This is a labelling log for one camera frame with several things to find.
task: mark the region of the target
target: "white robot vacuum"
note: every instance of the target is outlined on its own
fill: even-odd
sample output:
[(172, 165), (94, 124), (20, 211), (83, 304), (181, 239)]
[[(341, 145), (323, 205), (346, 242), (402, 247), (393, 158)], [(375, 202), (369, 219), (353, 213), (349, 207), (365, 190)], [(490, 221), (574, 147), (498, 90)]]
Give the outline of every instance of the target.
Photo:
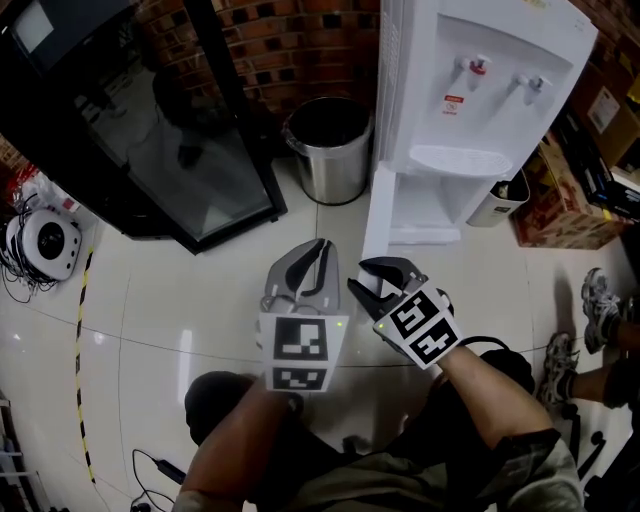
[[(82, 235), (71, 223), (49, 210), (37, 210), (24, 220), (19, 229), (13, 219), (7, 227), (7, 246), (14, 257), (22, 255), (29, 264), (46, 277), (65, 281), (71, 276), (78, 259)], [(14, 255), (15, 243), (10, 235), (19, 237), (21, 247)]]

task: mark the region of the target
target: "warning label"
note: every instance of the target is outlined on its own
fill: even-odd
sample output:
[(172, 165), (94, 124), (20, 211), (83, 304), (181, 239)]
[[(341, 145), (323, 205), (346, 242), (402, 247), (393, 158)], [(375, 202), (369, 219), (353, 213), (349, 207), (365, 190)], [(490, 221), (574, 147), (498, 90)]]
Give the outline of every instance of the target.
[(462, 103), (464, 103), (462, 96), (450, 96), (447, 94), (444, 97), (444, 109), (442, 113), (448, 116), (457, 116), (458, 108)]

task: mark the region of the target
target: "gray sneaker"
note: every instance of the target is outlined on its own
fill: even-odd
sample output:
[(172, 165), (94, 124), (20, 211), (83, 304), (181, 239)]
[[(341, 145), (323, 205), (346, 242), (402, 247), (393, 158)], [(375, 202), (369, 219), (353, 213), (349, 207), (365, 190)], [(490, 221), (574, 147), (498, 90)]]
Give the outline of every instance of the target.
[(582, 285), (582, 311), (589, 323), (584, 330), (584, 342), (590, 354), (595, 354), (609, 341), (611, 321), (619, 316), (620, 298), (609, 288), (609, 280), (601, 268), (594, 268)]
[(554, 334), (547, 345), (547, 356), (544, 360), (544, 378), (538, 388), (538, 400), (549, 409), (551, 406), (566, 402), (567, 389), (560, 389), (559, 384), (566, 383), (563, 378), (567, 372), (576, 373), (578, 352), (573, 351), (573, 340), (566, 332)]

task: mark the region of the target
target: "floor tile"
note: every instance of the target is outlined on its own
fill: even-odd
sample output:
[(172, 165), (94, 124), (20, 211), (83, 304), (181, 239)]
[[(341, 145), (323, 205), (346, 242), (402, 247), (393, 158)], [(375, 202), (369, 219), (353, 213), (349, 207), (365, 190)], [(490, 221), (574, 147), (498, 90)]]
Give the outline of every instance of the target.
[[(17, 304), (3, 304), (0, 389), (28, 418), (35, 439), (84, 463), (76, 405), (75, 332), (71, 324)], [(93, 469), (128, 493), (118, 417), (119, 345), (117, 338), (84, 329), (80, 376)]]
[[(125, 340), (120, 364), (122, 437), (131, 492), (135, 495), (140, 487), (131, 464), (134, 448), (187, 471), (197, 446), (185, 422), (184, 396), (196, 377), (214, 370), (260, 372), (256, 363), (187, 354)], [(178, 485), (158, 472), (146, 457), (136, 454), (136, 462), (140, 480), (147, 488), (170, 497), (177, 494)]]
[(499, 338), (518, 352), (532, 344), (525, 255), (511, 227), (465, 226), (462, 241), (446, 246), (391, 246), (447, 292), (464, 336)]
[(621, 297), (636, 287), (620, 240), (598, 251), (540, 248), (525, 249), (525, 253), (535, 347), (546, 346), (558, 331), (584, 335), (587, 318), (582, 313), (580, 290), (592, 268), (604, 269), (613, 291)]
[[(589, 354), (584, 346), (584, 340), (578, 339), (575, 344), (576, 350), (580, 352), (578, 373), (584, 373), (591, 370), (601, 368), (603, 364), (610, 363), (615, 360), (617, 354), (612, 351), (599, 352), (597, 354)], [(544, 358), (545, 348), (536, 349), (533, 352), (534, 378), (539, 384), (544, 375)], [(625, 406), (620, 409), (608, 409), (604, 405), (597, 402), (587, 400), (573, 400), (578, 406), (578, 413), (581, 418), (580, 433), (580, 455), (578, 466), (580, 466), (586, 458), (593, 452), (591, 444), (591, 436), (596, 431), (601, 431), (607, 443), (600, 453), (591, 470), (582, 480), (583, 484), (589, 481), (593, 475), (602, 476), (607, 468), (611, 465), (615, 457), (618, 455), (629, 436), (631, 435), (631, 411)], [(571, 423), (563, 420), (560, 416), (561, 407), (557, 407), (552, 411), (555, 427), (561, 432), (563, 439), (568, 444), (570, 439)]]
[[(12, 419), (19, 435), (25, 467), (39, 475), (30, 477), (30, 482), (44, 510), (67, 507), (72, 511), (107, 511), (89, 479), (84, 462), (76, 461), (60, 449), (49, 437), (50, 431), (41, 429), (15, 402), (12, 403)], [(96, 486), (110, 512), (129, 510), (131, 498), (127, 494), (99, 477), (96, 478)]]
[[(96, 229), (97, 224), (94, 224), (82, 233), (80, 251), (71, 277), (67, 281), (58, 283), (48, 292), (38, 291), (31, 297), (29, 303), (25, 305), (27, 308), (66, 322), (73, 323), (76, 321), (78, 318), (78, 302), (80, 301), (80, 292), (82, 290), (82, 273)], [(20, 283), (7, 283), (7, 287), (11, 295), (16, 299), (27, 300), (29, 298), (26, 287)]]
[(371, 318), (347, 288), (347, 279), (357, 278), (360, 270), (370, 199), (365, 193), (347, 205), (318, 206), (317, 236), (331, 240), (338, 249), (341, 310), (351, 317), (338, 365), (411, 365), (373, 332)]
[(171, 241), (136, 244), (123, 338), (192, 353), (260, 360), (255, 323), (269, 268), (316, 232), (316, 204), (279, 165), (289, 213), (277, 222), (196, 257)]
[[(71, 278), (46, 293), (38, 292), (26, 307), (65, 322), (76, 322), (83, 273), (89, 247), (93, 245), (83, 325), (119, 337), (133, 244), (135, 242), (108, 224), (102, 221), (94, 223), (82, 233), (80, 252)], [(7, 283), (7, 286), (18, 300), (27, 299), (27, 290), (19, 283)]]
[(407, 417), (420, 412), (435, 373), (417, 366), (336, 368), (329, 391), (309, 398), (305, 419), (340, 452), (342, 439), (352, 435), (373, 450), (384, 449)]

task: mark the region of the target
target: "brown cardboard box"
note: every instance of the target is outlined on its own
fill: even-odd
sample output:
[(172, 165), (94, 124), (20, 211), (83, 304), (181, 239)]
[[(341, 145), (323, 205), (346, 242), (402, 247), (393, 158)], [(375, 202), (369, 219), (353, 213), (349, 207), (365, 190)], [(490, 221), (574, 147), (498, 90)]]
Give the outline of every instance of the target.
[(524, 166), (531, 199), (512, 217), (522, 247), (599, 249), (633, 224), (587, 202), (562, 149), (547, 134)]
[[(626, 105), (624, 96), (615, 95), (615, 90), (609, 77), (588, 63), (569, 97), (608, 167), (617, 165), (640, 138), (640, 119)], [(617, 112), (610, 117), (607, 111), (613, 113), (612, 108)]]

